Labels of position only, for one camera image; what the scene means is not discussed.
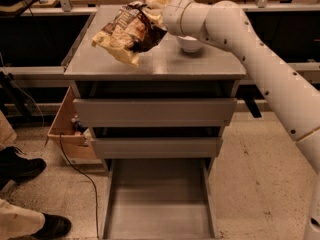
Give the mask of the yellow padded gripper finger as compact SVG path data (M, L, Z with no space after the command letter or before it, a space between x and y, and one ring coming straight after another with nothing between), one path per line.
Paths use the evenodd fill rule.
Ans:
M156 27L165 30L163 23L163 12L171 0L146 0L143 6L143 13Z

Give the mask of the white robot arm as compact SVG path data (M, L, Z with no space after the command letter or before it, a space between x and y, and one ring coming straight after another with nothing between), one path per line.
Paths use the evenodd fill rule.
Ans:
M146 12L172 35L232 53L320 178L320 92L261 41L238 4L149 0Z

